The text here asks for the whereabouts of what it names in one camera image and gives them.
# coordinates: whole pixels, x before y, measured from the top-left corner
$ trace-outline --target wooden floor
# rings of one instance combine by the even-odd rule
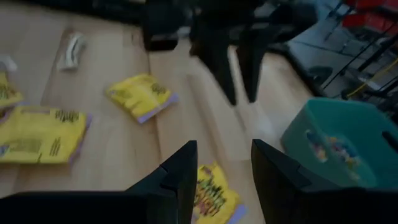
[[[264,223],[252,179],[251,139],[282,150],[281,134],[311,97],[283,57],[265,55],[258,101],[249,105],[230,49],[239,99],[232,108],[207,69],[188,56],[187,41],[172,52],[148,55],[134,27],[4,2],[0,29],[0,54],[17,62],[10,80],[28,103],[93,115],[83,150],[72,165],[0,165],[0,197],[27,190],[124,190],[195,139],[199,164],[217,161],[247,206],[241,223]],[[65,29],[84,33],[88,41],[75,73],[55,69],[65,48]],[[104,91],[145,72],[176,92],[180,101],[140,125]]]

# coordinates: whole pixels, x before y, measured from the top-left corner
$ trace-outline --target yellow cable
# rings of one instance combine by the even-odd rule
[[[369,79],[366,83],[363,83],[360,87],[358,87],[356,90],[352,91],[350,94],[347,95],[347,98],[352,97],[355,93],[358,91],[362,90],[369,82],[373,81],[375,78],[384,75],[386,72],[388,72],[395,64],[398,63],[398,58],[392,62],[389,66],[387,66],[385,69],[381,70],[380,72],[377,72],[371,79]]]

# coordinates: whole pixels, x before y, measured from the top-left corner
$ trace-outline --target teal plastic bin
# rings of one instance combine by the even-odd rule
[[[374,105],[309,100],[282,136],[286,153],[342,187],[398,187],[395,124]]]

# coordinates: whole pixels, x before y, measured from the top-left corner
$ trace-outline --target white object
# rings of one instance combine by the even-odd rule
[[[75,32],[70,35],[68,47],[65,53],[60,57],[57,68],[59,70],[74,69],[79,66],[81,51],[86,45],[86,39],[83,34]]]
[[[17,64],[13,61],[10,55],[0,54],[0,62],[6,66],[7,72],[16,72],[18,69]]]

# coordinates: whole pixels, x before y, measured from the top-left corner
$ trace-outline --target yellow snack bag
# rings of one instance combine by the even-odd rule
[[[0,109],[14,106],[22,100],[22,94],[8,83],[6,73],[0,71]]]
[[[193,206],[192,220],[196,224],[235,223],[245,213],[239,195],[228,188],[217,164],[199,167]]]
[[[0,162],[58,164],[78,152],[91,116],[41,106],[16,106],[0,120]]]
[[[112,100],[127,109],[139,123],[147,121],[178,97],[148,74],[141,74],[114,84],[106,91]]]

